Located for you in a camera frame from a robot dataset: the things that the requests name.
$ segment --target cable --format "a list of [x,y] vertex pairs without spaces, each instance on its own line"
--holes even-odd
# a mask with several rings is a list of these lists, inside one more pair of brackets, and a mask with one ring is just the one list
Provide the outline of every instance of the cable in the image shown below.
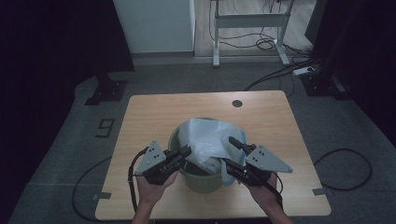
[[[290,73],[291,73],[293,70],[295,70],[295,69],[302,68],[302,67],[307,66],[308,64],[314,63],[314,62],[316,62],[316,61],[317,61],[317,59],[310,59],[310,60],[307,60],[307,61],[305,61],[305,62],[296,63],[296,64],[293,64],[293,65],[291,65],[291,66],[289,66],[289,67],[282,68],[282,69],[280,69],[280,70],[278,70],[278,71],[275,71],[275,72],[273,72],[273,73],[270,73],[270,74],[268,74],[268,75],[266,75],[266,76],[264,76],[264,77],[261,77],[261,78],[257,79],[256,81],[252,82],[250,85],[248,85],[248,86],[244,89],[244,91],[250,90],[250,88],[252,88],[253,86],[255,86],[255,85],[257,85],[257,84],[259,84],[259,83],[261,83],[261,82],[264,82],[265,80],[268,80],[268,79],[274,78],[274,77],[283,77],[283,76],[285,76],[285,75],[287,75],[287,74],[290,74]],[[277,76],[274,76],[274,75],[276,75],[276,74],[278,74],[278,73],[281,73],[281,72],[283,72],[283,71],[286,71],[286,70],[288,70],[288,69],[290,69],[289,72],[287,72],[287,73],[285,73],[285,74],[279,74],[279,75],[277,75]]]
[[275,172],[272,172],[274,175],[276,175],[276,178],[279,180],[279,183],[280,183],[280,194],[283,192],[283,182],[282,182],[282,180],[280,179],[280,177],[279,177],[279,175],[277,175],[277,173],[275,173]]
[[239,14],[239,11],[235,7],[235,0],[233,0],[233,9]]
[[75,185],[74,188],[73,188],[73,194],[72,194],[72,205],[73,205],[73,209],[74,209],[74,211],[77,213],[77,215],[78,215],[79,217],[82,217],[82,218],[85,219],[85,220],[94,221],[94,222],[104,222],[104,221],[99,220],[99,219],[96,219],[96,218],[85,217],[84,215],[82,215],[82,214],[78,211],[78,209],[77,209],[77,207],[76,207],[75,197],[76,197],[76,190],[77,190],[77,187],[78,187],[78,185],[79,185],[79,182],[81,182],[81,180],[85,177],[85,175],[87,175],[91,170],[93,170],[93,169],[96,168],[98,165],[100,165],[100,164],[102,164],[103,162],[108,161],[108,160],[110,160],[110,159],[111,159],[111,156],[105,158],[105,159],[102,160],[102,161],[99,161],[98,163],[96,163],[93,167],[91,167],[88,171],[86,171],[86,172],[79,178],[79,180],[77,181],[76,185]]
[[293,77],[291,76],[291,74],[289,74],[289,77],[290,77],[290,80],[291,80],[291,86],[292,86],[292,88],[291,88],[291,93],[289,93],[288,95],[286,95],[286,97],[290,97],[290,96],[292,96],[292,95],[294,94],[294,80],[293,80]]
[[277,86],[277,89],[280,90],[280,88],[282,87],[282,78],[277,77],[277,79],[279,79],[279,85]]
[[148,150],[149,147],[146,147],[145,149],[139,151],[137,155],[134,157],[132,160],[131,166],[129,167],[128,171],[128,183],[129,187],[131,189],[131,199],[132,199],[132,205],[134,206],[134,211],[136,212],[137,210],[137,202],[136,202],[136,192],[134,191],[134,164],[136,163],[137,159],[144,155],[146,151]]
[[369,174],[366,176],[366,178],[365,178],[363,181],[361,181],[359,184],[357,184],[356,186],[354,186],[354,187],[352,187],[352,188],[338,188],[338,187],[330,186],[330,185],[328,185],[328,184],[326,184],[326,183],[323,183],[323,182],[320,182],[320,183],[321,183],[323,186],[325,186],[325,187],[327,187],[327,188],[329,188],[329,189],[335,189],[335,190],[340,190],[340,191],[349,191],[349,190],[353,190],[353,189],[358,189],[358,188],[360,188],[361,186],[363,186],[364,184],[366,184],[367,181],[369,181],[369,179],[370,179],[371,176],[372,176],[372,173],[373,173],[373,166],[372,166],[372,164],[371,164],[363,155],[361,155],[359,152],[357,152],[357,151],[355,151],[355,150],[352,150],[352,149],[349,149],[349,148],[339,148],[339,149],[330,151],[330,152],[324,154],[322,157],[320,157],[316,162],[314,162],[314,165],[317,165],[318,163],[320,163],[323,159],[325,159],[325,158],[328,157],[329,155],[331,155],[331,154],[333,154],[333,153],[335,153],[335,152],[339,152],[339,151],[349,151],[349,152],[352,152],[352,153],[355,153],[355,154],[359,155],[364,161],[367,162],[367,164],[368,164],[368,166],[369,166]]
[[[266,6],[269,5],[269,12],[272,13],[272,9],[273,9],[275,0],[273,0],[272,2],[270,2],[270,1],[271,0],[267,0],[266,2],[264,2],[264,5],[262,6],[261,12],[264,12],[264,9],[266,8]],[[279,13],[282,1],[279,0],[278,3],[279,3],[279,8],[278,8],[278,13]],[[209,2],[209,35],[210,35],[210,38],[212,40],[215,40],[213,38],[212,31],[211,31],[211,12],[212,12],[212,4],[211,4],[211,2]],[[230,43],[227,43],[227,42],[223,42],[223,41],[219,41],[219,44],[228,45],[228,46],[231,46],[231,47],[236,48],[236,49],[250,49],[250,48],[258,48],[260,50],[273,49],[275,47],[274,38],[269,36],[269,35],[264,35],[262,33],[263,31],[266,31],[266,30],[264,30],[264,28],[262,28],[262,30],[261,30],[261,32],[259,34],[252,33],[252,34],[232,36],[232,37],[223,37],[223,36],[219,35],[219,39],[237,39],[237,38],[242,38],[242,37],[246,37],[246,36],[250,36],[250,35],[259,35],[260,39],[258,39],[254,45],[236,46],[236,45],[233,45],[233,44],[230,44]],[[268,48],[261,47],[262,44],[268,44],[269,47]],[[311,56],[312,55],[312,51],[311,50],[295,49],[295,48],[292,48],[289,45],[286,45],[285,43],[282,43],[282,45],[289,52],[296,53],[296,54],[299,54],[299,55],[306,55],[306,56]]]
[[292,61],[293,63],[297,63],[297,62],[294,61],[294,59],[296,59],[296,58],[306,58],[306,59],[308,59],[308,60],[310,59],[309,56],[301,55],[301,56],[292,56],[292,57],[291,57],[291,61]]

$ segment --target floor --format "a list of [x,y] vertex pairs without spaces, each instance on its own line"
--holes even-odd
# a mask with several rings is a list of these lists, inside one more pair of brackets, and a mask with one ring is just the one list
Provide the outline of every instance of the floor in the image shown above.
[[[261,14],[261,13],[285,13],[290,0],[277,3],[271,0],[224,0],[219,1],[219,14]],[[311,14],[314,10],[316,0],[295,0],[291,11],[289,25],[285,34],[284,43],[296,49],[312,49],[312,44],[304,36]],[[214,1],[195,0],[195,52],[196,57],[209,57],[212,55],[214,36],[214,13],[216,3]],[[259,34],[263,29],[264,35],[277,37],[277,28],[233,28],[220,29],[219,36],[222,37],[220,44],[221,56],[234,55],[277,55],[276,50],[269,44],[255,45],[260,40]],[[240,35],[248,35],[240,38],[224,39]]]
[[[112,79],[128,80],[127,89],[120,102],[103,102],[98,106],[84,105],[97,86],[95,78],[84,81],[76,87],[76,100],[64,126],[26,185],[9,223],[92,223],[95,220],[97,199],[109,165],[104,160],[112,155],[131,96],[241,91],[254,80],[281,68],[283,65],[279,61],[228,61],[217,69],[212,67],[210,61],[140,64],[135,67],[134,73],[111,74]],[[351,191],[327,189],[332,208],[330,215],[292,219],[296,223],[312,224],[395,223],[396,150],[355,102],[337,101],[332,97],[308,97],[301,80],[293,76],[272,78],[251,89],[270,90],[282,90],[289,96],[291,110],[312,161],[337,148],[352,148],[364,155],[373,166],[371,178],[361,188]],[[115,120],[108,138],[97,137],[107,132],[98,129],[103,119]],[[99,161],[104,162],[93,167]],[[368,164],[348,152],[331,155],[316,168],[321,181],[340,188],[354,186],[369,174]],[[77,186],[84,174],[87,175]],[[223,224],[238,221],[260,223],[261,219],[186,222]],[[157,220],[156,223],[170,222]]]

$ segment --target plastic bag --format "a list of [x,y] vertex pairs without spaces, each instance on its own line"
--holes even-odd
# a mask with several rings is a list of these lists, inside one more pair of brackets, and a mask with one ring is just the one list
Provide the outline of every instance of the plastic bag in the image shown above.
[[227,174],[226,164],[219,158],[227,158],[243,164],[245,153],[229,143],[232,136],[246,143],[245,133],[230,122],[213,119],[190,119],[179,127],[181,146],[189,145],[191,155],[186,158],[210,174],[221,172],[224,186],[230,186],[234,177]]

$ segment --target metal stand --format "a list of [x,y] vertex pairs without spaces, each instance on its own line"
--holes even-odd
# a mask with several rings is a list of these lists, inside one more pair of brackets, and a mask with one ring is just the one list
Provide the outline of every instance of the metal stand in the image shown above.
[[285,14],[281,13],[264,13],[249,15],[220,15],[219,0],[216,1],[215,11],[215,40],[213,44],[213,66],[219,67],[219,29],[220,28],[251,28],[251,27],[280,27],[279,38],[274,40],[277,53],[284,65],[289,65],[290,61],[282,46],[285,37],[286,28],[288,27],[291,8],[294,0],[290,0],[288,9]]

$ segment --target gray carpet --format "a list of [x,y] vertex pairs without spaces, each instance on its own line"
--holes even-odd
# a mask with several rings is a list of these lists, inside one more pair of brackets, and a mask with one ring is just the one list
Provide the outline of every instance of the gray carpet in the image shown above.
[[[84,105],[97,81],[76,87],[76,100],[52,147],[26,185],[9,223],[89,223],[73,209],[72,192],[78,179],[97,162],[112,155],[129,98],[137,94],[241,91],[252,81],[282,68],[280,63],[210,63],[138,65],[134,73],[112,73],[128,80],[121,102]],[[337,148],[352,148],[373,165],[366,185],[352,191],[328,189],[332,213],[326,217],[293,217],[296,223],[396,223],[396,150],[353,101],[308,97],[297,77],[268,80],[252,91],[281,89],[289,102],[303,138],[316,161]],[[108,138],[98,129],[102,119],[114,119]],[[93,169],[76,191],[76,206],[94,218],[109,161]],[[317,166],[321,181],[352,187],[368,174],[367,164],[350,152],[333,154]]]

